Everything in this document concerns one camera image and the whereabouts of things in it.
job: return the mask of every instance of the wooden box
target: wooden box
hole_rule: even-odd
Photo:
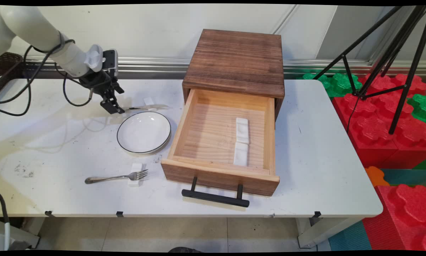
[[[235,92],[275,99],[275,120],[284,101],[279,34],[204,29],[183,80],[190,89]]]
[[[284,99],[281,36],[203,30],[183,92],[183,115],[161,162],[166,178],[273,195],[275,119]],[[247,166],[233,164],[236,118],[249,120]]]

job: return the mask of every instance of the open drawer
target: open drawer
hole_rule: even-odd
[[[273,195],[279,184],[274,102],[270,97],[191,89],[169,156],[161,162],[166,178],[191,183],[196,177],[199,185]],[[233,164],[237,117],[249,120],[247,166]]]

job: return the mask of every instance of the white foam block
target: white foam block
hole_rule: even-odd
[[[248,145],[240,142],[235,143],[234,165],[247,166]]]
[[[154,105],[153,99],[151,97],[143,99],[143,102],[145,102],[145,105]],[[156,111],[156,108],[150,108],[149,111]]]
[[[237,118],[237,142],[249,145],[249,128],[246,118]]]
[[[143,164],[140,162],[134,162],[132,164],[132,167],[130,169],[130,172],[141,172],[142,171]],[[140,180],[129,180],[128,179],[128,185],[130,187],[139,187],[140,186]]]

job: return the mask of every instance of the black drawer handle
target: black drawer handle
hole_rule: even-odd
[[[243,185],[238,185],[237,198],[233,198],[233,197],[227,197],[227,196],[218,196],[217,194],[194,191],[195,183],[197,183],[197,177],[194,177],[194,179],[192,180],[192,186],[190,188],[190,191],[182,190],[182,195],[186,197],[197,198],[197,199],[212,201],[216,203],[231,204],[233,206],[241,206],[241,207],[249,206],[249,201],[242,199]]]

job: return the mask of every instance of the fork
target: fork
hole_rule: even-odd
[[[133,172],[128,175],[120,175],[120,176],[114,176],[114,177],[106,177],[106,178],[97,178],[97,177],[89,177],[85,179],[86,184],[101,182],[105,180],[113,180],[115,178],[129,178],[130,180],[140,180],[141,178],[145,177],[148,173],[146,172],[148,169],[143,170],[141,172]]]

